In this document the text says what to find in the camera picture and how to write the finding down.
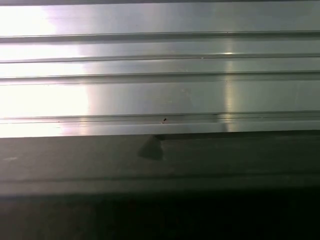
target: dark surface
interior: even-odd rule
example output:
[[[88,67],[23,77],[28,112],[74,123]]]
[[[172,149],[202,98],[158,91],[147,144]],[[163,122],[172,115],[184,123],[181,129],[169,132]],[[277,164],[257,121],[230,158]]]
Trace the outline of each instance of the dark surface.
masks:
[[[2,240],[319,239],[319,189],[0,201]]]
[[[0,196],[320,186],[320,132],[0,139]]]

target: metal rail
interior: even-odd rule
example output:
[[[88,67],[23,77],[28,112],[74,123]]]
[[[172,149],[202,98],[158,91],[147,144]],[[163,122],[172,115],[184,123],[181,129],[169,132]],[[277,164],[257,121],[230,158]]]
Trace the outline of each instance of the metal rail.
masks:
[[[319,11],[0,6],[0,138],[320,130]]]

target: metal groove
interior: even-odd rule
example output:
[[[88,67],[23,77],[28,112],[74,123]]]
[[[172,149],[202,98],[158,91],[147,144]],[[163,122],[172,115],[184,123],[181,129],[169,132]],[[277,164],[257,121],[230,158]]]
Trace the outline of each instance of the metal groove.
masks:
[[[319,1],[12,4],[2,138],[320,129]]]

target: shiny metal surface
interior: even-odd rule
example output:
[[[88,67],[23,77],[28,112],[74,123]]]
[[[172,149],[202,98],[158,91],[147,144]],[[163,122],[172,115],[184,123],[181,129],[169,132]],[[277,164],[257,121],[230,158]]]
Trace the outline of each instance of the shiny metal surface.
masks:
[[[319,8],[317,1],[3,6],[0,22],[10,24],[0,36],[319,31]]]
[[[0,6],[0,137],[320,130],[319,11]]]

